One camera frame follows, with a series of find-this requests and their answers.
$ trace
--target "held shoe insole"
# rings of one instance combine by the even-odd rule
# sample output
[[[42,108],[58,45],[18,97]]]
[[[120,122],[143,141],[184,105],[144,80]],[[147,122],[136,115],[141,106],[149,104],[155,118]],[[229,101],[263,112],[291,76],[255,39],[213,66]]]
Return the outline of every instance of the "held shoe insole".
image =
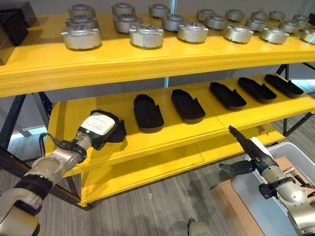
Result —
[[[140,130],[144,133],[155,133],[163,128],[164,120],[154,100],[148,95],[137,95],[133,101],[134,114]]]

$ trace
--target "white plastic part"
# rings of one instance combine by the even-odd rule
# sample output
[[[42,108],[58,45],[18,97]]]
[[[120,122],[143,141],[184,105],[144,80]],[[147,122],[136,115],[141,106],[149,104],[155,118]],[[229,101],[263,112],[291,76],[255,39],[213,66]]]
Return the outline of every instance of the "white plastic part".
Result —
[[[81,127],[98,135],[105,135],[114,127],[114,125],[115,121],[112,118],[95,112],[83,121]]]
[[[274,159],[285,156],[298,171],[307,177],[310,184],[315,183],[315,163],[296,145],[282,142],[268,148]],[[287,217],[287,211],[275,198],[264,199],[258,190],[261,183],[267,183],[255,171],[236,176],[232,186],[250,211],[257,224],[267,236],[296,235]]]

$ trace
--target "robotic arm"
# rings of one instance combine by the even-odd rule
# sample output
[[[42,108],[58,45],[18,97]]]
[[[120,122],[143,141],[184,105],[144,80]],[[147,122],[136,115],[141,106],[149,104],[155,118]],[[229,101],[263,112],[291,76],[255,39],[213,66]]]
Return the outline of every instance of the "robotic arm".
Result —
[[[314,188],[306,184],[294,171],[288,168],[282,171],[274,159],[265,154],[251,140],[246,139],[237,129],[229,126],[230,133],[241,144],[243,150],[250,156],[251,161],[239,161],[231,165],[219,164],[219,167],[237,175],[247,174],[258,170],[260,175],[268,182],[258,188],[265,199],[276,197],[287,209],[289,220],[296,229],[298,235],[315,236],[315,208],[313,208],[302,187]],[[294,178],[288,177],[291,173],[302,185],[295,183]]]
[[[37,235],[43,200],[64,174],[87,157],[89,147],[101,149],[106,142],[125,138],[124,121],[104,111],[92,111],[82,123],[72,142],[58,142],[49,156],[37,159],[32,168],[11,190],[0,197],[0,235]]]

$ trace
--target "shelving unit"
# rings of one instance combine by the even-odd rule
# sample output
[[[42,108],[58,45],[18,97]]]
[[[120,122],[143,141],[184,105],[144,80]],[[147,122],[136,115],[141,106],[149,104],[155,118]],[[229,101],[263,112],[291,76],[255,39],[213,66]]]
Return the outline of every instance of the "shelving unit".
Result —
[[[159,19],[150,18],[148,14],[140,16],[145,23],[161,24]],[[185,16],[195,21],[195,15]],[[108,13],[97,13],[103,45],[95,50],[75,52],[64,46],[61,37],[66,18],[66,14],[38,16],[37,25],[29,28],[29,35],[22,45],[16,47],[7,64],[0,67],[0,97],[16,95],[8,116],[12,121],[8,123],[15,124],[27,93],[38,95],[36,104],[48,124],[50,101],[44,93],[37,93],[40,91],[274,64],[282,64],[278,70],[281,74],[283,64],[308,62],[315,58],[315,45],[301,41],[300,32],[291,35],[283,45],[266,43],[255,33],[244,45],[225,40],[221,31],[209,30],[205,43],[193,45],[179,41],[175,33],[166,31],[162,48],[141,50],[130,45],[128,34],[115,32],[112,15]],[[274,21],[268,23],[270,26],[277,24]],[[264,75],[249,78],[262,84]],[[210,83],[54,104],[48,131],[59,140],[71,140],[82,121],[95,109],[124,119],[127,136],[124,142],[107,143],[100,151],[90,148],[87,159],[66,173],[65,177],[81,174],[81,199],[75,188],[69,193],[56,186],[51,193],[70,204],[85,207],[97,199],[241,153],[241,146],[228,133],[229,125],[242,130],[249,138],[256,136],[266,145],[284,139],[270,122],[308,112],[298,127],[315,113],[315,100],[307,94],[291,99],[267,84],[278,97],[270,104],[260,104],[237,85],[237,78],[220,80],[219,83],[237,89],[247,101],[246,107],[237,112],[225,109],[209,92]],[[198,98],[206,112],[202,122],[183,123],[171,102],[173,89],[183,89]],[[160,105],[165,125],[158,133],[141,133],[136,124],[133,100],[141,93],[148,94]],[[6,130],[7,134],[12,133],[14,124],[12,130]],[[261,135],[258,125],[263,125],[268,134]],[[47,154],[54,150],[50,140],[46,150]],[[30,169],[2,147],[0,160],[3,169],[18,177]]]
[[[140,14],[143,22],[160,20]],[[195,21],[195,15],[185,15]],[[312,61],[315,45],[290,36],[283,45],[266,43],[255,34],[246,45],[225,40],[209,30],[203,44],[180,42],[165,32],[163,47],[140,50],[128,34],[117,33],[109,13],[97,13],[103,45],[92,51],[74,52],[63,43],[64,15],[38,16],[39,24],[0,67],[0,97],[53,89],[134,81],[244,67]]]
[[[262,84],[264,75],[250,78]],[[69,171],[66,176],[222,136],[228,133],[229,125],[242,130],[304,112],[315,113],[315,100],[307,94],[291,99],[267,84],[278,97],[272,103],[261,104],[237,85],[237,79],[219,81],[230,89],[237,89],[247,101],[245,108],[237,112],[227,110],[217,101],[209,92],[209,82],[58,102],[52,110],[48,131],[59,140],[72,139],[82,121],[96,109],[110,111],[125,120],[127,130],[127,137],[123,143],[107,143],[100,151],[90,148],[88,158]],[[202,122],[194,125],[183,123],[171,101],[173,89],[183,89],[193,98],[198,98],[206,112]],[[142,93],[148,94],[160,106],[164,118],[164,127],[160,132],[144,134],[137,126],[133,114],[133,100]],[[48,140],[46,146],[48,153],[54,150],[51,141]]]

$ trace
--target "silver metal cylinder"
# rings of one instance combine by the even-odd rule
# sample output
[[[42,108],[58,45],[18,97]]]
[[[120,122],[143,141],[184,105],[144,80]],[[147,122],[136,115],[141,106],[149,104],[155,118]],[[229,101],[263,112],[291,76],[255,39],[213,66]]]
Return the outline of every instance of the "silver metal cylinder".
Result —
[[[158,48],[163,45],[164,31],[150,24],[131,26],[130,42],[141,48]]]
[[[177,31],[180,22],[188,22],[188,20],[176,14],[167,14],[166,17],[162,17],[162,27],[168,31]]]
[[[305,30],[301,36],[301,39],[307,43],[315,44],[315,29]]]
[[[299,30],[307,30],[311,25],[308,21],[305,21],[303,19],[295,19],[293,21],[299,25]]]
[[[199,21],[204,22],[207,16],[215,15],[215,11],[211,9],[197,10],[196,18]]]
[[[266,12],[263,11],[255,11],[251,14],[251,18],[252,19],[260,19],[263,21],[267,21],[268,20],[268,15]]]
[[[87,25],[70,26],[61,35],[65,46],[70,49],[91,49],[102,44],[99,30]]]
[[[197,22],[186,22],[178,25],[177,37],[189,43],[202,43],[206,41],[208,28]]]
[[[95,28],[99,29],[97,18],[91,18],[86,15],[76,15],[76,16],[73,16],[72,18],[66,19],[64,22],[67,27],[88,25],[93,29]]]
[[[248,43],[253,31],[246,26],[228,26],[223,32],[223,37],[236,43]]]
[[[207,16],[204,25],[212,30],[223,30],[226,27],[227,20],[223,16]]]
[[[279,29],[276,27],[264,28],[259,35],[260,39],[274,44],[283,44],[286,42],[288,37],[288,33],[286,33],[283,29]]]
[[[139,26],[142,24],[142,18],[134,14],[122,14],[114,16],[114,28],[120,33],[129,33],[131,26]]]
[[[115,16],[123,15],[123,14],[136,14],[134,6],[129,3],[119,2],[112,5],[112,12]]]
[[[286,33],[294,34],[299,31],[299,25],[295,21],[280,22],[278,28],[283,29]]]
[[[168,13],[170,13],[170,9],[164,4],[156,3],[149,6],[149,15],[152,17],[162,18],[167,16]]]
[[[269,12],[269,17],[274,21],[282,21],[285,18],[285,15],[280,11],[271,11]]]
[[[86,4],[72,5],[71,7],[68,7],[68,12],[69,12],[70,18],[73,18],[73,16],[76,16],[76,15],[85,15],[91,18],[96,17],[94,8]]]
[[[244,17],[244,13],[240,10],[237,10],[237,9],[230,9],[230,10],[226,11],[225,17],[229,21],[239,22]]]
[[[292,18],[293,20],[303,20],[303,21],[309,21],[308,16],[305,15],[300,15],[300,14],[295,14]]]
[[[266,26],[266,23],[261,19],[248,18],[245,22],[245,26],[254,32],[261,32]]]

